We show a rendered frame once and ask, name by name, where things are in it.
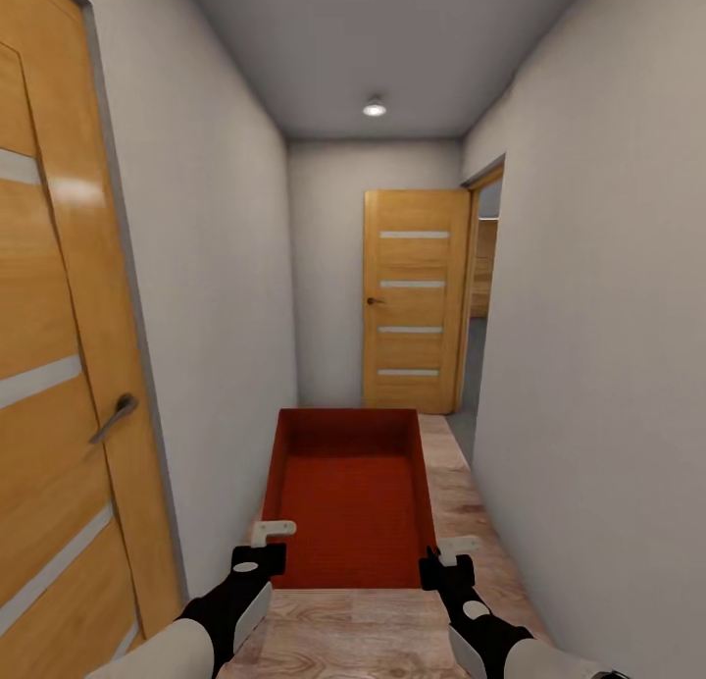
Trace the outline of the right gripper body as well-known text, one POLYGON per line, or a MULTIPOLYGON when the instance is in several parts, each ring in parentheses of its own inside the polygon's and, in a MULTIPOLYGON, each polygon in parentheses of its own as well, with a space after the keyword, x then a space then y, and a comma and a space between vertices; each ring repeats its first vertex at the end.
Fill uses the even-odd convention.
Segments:
POLYGON ((430 555, 429 558, 419 560, 421 589, 424 591, 438 590, 443 598, 443 593, 447 585, 455 581, 465 581, 467 585, 474 586, 475 575, 473 561, 465 553, 457 553, 457 566, 444 567, 437 557, 430 555))

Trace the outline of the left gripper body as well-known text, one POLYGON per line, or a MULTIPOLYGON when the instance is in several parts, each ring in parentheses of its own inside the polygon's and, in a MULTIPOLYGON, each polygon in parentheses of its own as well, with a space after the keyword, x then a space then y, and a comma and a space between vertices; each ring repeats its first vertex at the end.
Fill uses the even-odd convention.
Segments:
POLYGON ((234 547, 232 551, 231 567, 236 566, 242 558, 260 556, 268 565, 268 577, 285 574, 286 544, 271 544, 263 548, 234 547))

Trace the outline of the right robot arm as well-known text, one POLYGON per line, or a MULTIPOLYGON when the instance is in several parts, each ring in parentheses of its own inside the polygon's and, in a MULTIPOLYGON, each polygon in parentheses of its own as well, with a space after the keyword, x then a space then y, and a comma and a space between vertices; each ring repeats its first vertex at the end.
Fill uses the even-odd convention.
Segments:
POLYGON ((419 560, 421 589, 438 590, 448 610, 450 645, 472 679, 634 679, 616 667, 561 652, 537 641, 526 627, 492 615, 479 594, 473 561, 476 535, 436 541, 438 557, 419 560))

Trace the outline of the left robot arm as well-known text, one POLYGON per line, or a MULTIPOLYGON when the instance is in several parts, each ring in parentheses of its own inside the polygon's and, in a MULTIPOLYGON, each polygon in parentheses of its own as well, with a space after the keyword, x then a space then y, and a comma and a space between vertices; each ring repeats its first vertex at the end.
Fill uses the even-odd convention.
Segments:
POLYGON ((215 679, 267 615, 270 576, 285 574, 287 537, 293 521, 253 522, 251 547, 234 547, 229 579, 195 598, 178 619, 149 641, 83 679, 215 679))

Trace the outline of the storage box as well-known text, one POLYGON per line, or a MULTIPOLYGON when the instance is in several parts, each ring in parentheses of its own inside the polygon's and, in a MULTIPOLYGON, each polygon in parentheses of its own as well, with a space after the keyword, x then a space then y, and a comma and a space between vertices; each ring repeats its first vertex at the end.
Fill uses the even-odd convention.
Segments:
POLYGON ((293 521, 272 590, 421 588, 438 557, 416 409, 281 409, 261 522, 293 521))

